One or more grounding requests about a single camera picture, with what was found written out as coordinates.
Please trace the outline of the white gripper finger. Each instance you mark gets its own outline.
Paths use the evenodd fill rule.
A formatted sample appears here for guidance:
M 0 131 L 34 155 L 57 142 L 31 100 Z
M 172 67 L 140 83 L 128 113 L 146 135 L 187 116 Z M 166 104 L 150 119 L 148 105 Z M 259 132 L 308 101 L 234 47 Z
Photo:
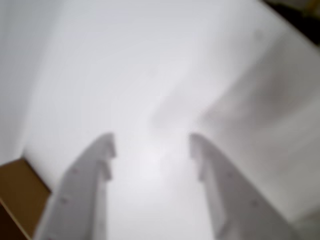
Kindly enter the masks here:
M 37 225 L 35 240 L 107 239 L 107 183 L 115 137 L 95 139 L 64 172 Z
M 230 159 L 199 133 L 189 135 L 216 240 L 296 240 L 294 228 Z

